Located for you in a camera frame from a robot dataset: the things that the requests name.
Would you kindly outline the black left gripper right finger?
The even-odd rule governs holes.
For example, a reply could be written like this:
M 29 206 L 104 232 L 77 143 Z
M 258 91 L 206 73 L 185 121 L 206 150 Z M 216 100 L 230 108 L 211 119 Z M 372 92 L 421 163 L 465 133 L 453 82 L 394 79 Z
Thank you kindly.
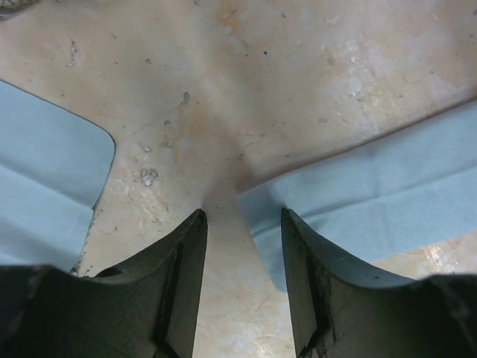
M 298 357 L 474 357 L 476 276 L 413 280 L 375 267 L 281 212 Z

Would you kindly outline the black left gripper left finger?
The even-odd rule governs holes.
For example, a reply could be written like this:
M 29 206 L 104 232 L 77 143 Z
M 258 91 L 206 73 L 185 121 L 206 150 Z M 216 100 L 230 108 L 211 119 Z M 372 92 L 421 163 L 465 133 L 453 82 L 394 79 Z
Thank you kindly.
M 94 277 L 2 267 L 1 355 L 191 357 L 206 245 L 206 214 L 196 210 Z

